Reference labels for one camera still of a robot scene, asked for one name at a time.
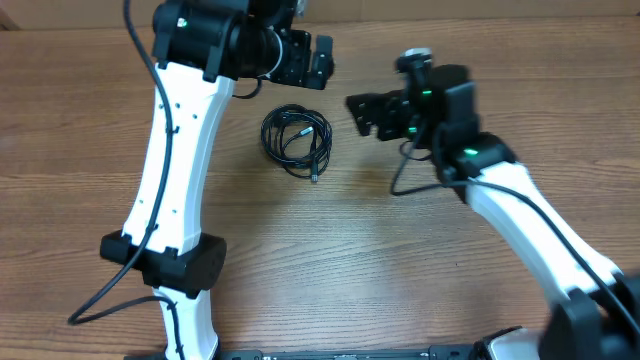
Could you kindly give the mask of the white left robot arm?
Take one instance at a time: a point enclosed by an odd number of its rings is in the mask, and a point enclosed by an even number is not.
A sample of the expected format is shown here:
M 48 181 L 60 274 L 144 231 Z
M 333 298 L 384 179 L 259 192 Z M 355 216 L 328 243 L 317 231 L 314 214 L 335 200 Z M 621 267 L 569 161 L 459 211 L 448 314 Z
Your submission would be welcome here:
M 136 269 L 161 304 L 166 359 L 212 359 L 211 289 L 225 241 L 201 229 L 218 127 L 241 78 L 321 90 L 333 41 L 293 28 L 299 0 L 166 1 L 153 15 L 155 109 L 139 190 L 101 256 Z

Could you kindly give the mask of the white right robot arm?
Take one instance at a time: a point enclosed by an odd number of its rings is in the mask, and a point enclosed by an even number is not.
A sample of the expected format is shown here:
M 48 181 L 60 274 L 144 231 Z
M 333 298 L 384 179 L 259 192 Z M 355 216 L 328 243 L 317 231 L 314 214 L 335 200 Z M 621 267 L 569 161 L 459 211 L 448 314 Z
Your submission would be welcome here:
M 540 333 L 511 328 L 477 341 L 471 359 L 636 359 L 639 280 L 590 247 L 554 210 L 526 166 L 480 129 L 475 84 L 461 65 L 405 69 L 402 90 L 346 98 L 361 135 L 429 150 L 437 187 L 454 190 L 521 259 L 551 310 Z

